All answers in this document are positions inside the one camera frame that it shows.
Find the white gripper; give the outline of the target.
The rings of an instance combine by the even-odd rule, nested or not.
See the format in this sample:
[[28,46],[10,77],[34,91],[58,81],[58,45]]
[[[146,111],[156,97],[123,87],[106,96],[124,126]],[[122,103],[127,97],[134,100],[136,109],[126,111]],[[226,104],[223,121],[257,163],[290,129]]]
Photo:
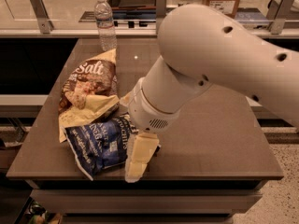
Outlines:
[[132,123],[146,133],[132,134],[127,144],[125,181],[137,182],[145,173],[159,139],[156,133],[166,131],[177,119],[179,112],[164,113],[147,100],[143,92],[144,78],[140,78],[133,89],[120,98],[120,104],[127,107]]

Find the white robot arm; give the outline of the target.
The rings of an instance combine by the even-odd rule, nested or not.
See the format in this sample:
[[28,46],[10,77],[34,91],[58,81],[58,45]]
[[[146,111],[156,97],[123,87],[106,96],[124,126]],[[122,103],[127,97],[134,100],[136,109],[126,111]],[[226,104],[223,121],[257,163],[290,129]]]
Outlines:
[[123,98],[132,123],[125,179],[138,181],[158,146],[158,133],[180,109],[212,85],[238,91],[299,126],[299,52],[252,35],[212,7],[188,4],[172,10],[158,29],[160,56]]

